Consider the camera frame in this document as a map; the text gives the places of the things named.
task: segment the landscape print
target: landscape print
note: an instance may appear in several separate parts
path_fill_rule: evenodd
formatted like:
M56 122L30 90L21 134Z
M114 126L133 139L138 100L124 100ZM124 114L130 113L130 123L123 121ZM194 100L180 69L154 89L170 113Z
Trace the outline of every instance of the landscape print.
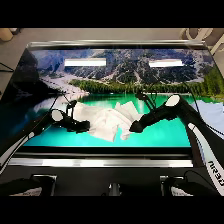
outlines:
M66 59L106 59L106 66L65 66ZM150 67L149 61L179 59L183 66ZM2 102L1 123L5 124L4 138L22 130L25 124L54 108L64 110L69 101L86 105L114 108L132 101L140 114L149 113L143 101L135 97L139 90L158 93L156 106L163 104L173 93L182 94L188 103L194 99L206 103L224 101L224 79L208 50L191 49L26 49L10 80ZM108 142L88 133L75 134L63 128L51 127L40 136L30 139L27 146L68 147L190 147L186 130L177 118L162 120L144 130L132 133L128 140Z

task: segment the lake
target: lake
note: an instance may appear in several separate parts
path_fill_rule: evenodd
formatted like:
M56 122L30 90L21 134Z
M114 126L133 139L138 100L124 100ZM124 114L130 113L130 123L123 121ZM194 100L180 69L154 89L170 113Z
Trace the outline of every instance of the lake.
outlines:
M156 105L159 107L169 96L158 95ZM188 103L193 103L191 96L183 96ZM214 102L211 98L200 97L197 100ZM134 94L91 94L78 100L91 106L114 108L116 102L121 104L132 101L140 114L149 113L149 109L143 101L135 98ZM120 139L121 130L116 134L114 142L108 142L95 138L88 133L76 134L67 132L66 129L51 127L30 139L27 146L79 146L79 147L189 147L190 143L184 125L179 118L172 121L162 120L150 127L143 133L132 133L128 140Z

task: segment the floor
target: floor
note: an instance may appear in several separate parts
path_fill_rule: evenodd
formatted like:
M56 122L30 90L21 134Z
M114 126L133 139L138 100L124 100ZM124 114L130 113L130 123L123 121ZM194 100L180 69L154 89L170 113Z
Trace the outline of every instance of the floor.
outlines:
M0 42L0 62L16 68L17 63L29 42L59 41L59 40L177 40L180 28L147 28L147 29L22 29L21 33L14 36L9 42ZM224 74L224 52L215 55L222 74ZM11 73L0 74L0 90L4 92ZM180 176L184 170L147 169L147 168L104 168L104 169L67 169L47 167L16 167L8 166L1 175L0 183L17 178L29 178L31 174L56 174L58 175L58 188L56 195L101 195L108 190L109 183L150 185L156 186L152 194L160 195L159 176ZM208 175L204 169L200 172L206 179Z
M69 40L177 40L180 28L25 28L9 42L0 42L0 62L15 69L29 42ZM224 52L215 61L224 74ZM1 73L0 91L4 92L10 73Z

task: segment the white cloth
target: white cloth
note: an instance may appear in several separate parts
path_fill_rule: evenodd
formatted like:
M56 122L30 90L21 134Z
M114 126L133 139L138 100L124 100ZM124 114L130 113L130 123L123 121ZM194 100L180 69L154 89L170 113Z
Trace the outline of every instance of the white cloth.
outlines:
M197 105L203 120L215 128L216 130L224 133L224 107L223 103L205 103L202 100L197 100ZM195 103L191 106L197 111ZM224 136L213 131L218 136L224 139Z
M110 142L114 141L118 128L122 130L120 138L128 139L131 124L141 116L132 102L123 105L117 103L114 109L88 106L78 102L73 112L74 119L90 122L88 132L90 135Z

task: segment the rocky mountain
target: rocky mountain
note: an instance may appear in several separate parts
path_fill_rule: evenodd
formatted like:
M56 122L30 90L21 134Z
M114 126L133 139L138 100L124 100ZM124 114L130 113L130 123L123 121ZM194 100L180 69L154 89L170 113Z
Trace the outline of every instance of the rocky mountain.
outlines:
M180 83L203 79L202 67L213 65L209 53L190 49L80 49L33 51L43 76L61 78L66 74L90 80L120 83ZM65 67L66 58L106 58L104 67ZM184 66L150 68L149 60L181 59Z

